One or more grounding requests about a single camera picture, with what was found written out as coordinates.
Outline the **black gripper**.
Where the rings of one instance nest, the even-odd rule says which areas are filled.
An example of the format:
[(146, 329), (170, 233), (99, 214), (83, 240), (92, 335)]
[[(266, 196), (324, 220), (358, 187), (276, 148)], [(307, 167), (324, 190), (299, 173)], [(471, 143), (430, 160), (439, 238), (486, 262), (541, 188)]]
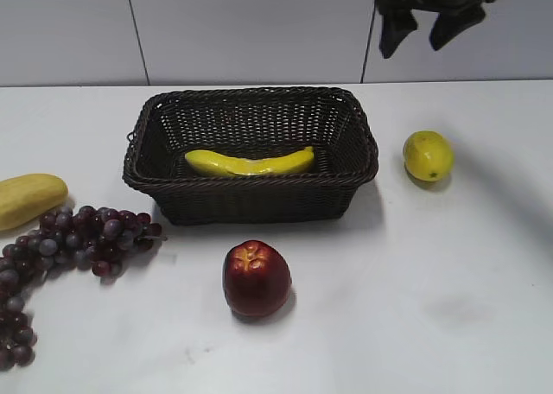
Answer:
[(480, 24), (486, 18), (483, 3), (495, 0), (376, 0), (382, 15), (379, 50), (385, 59), (394, 55), (399, 45), (418, 24), (411, 10), (440, 13), (429, 35), (431, 47), (438, 51), (456, 36)]

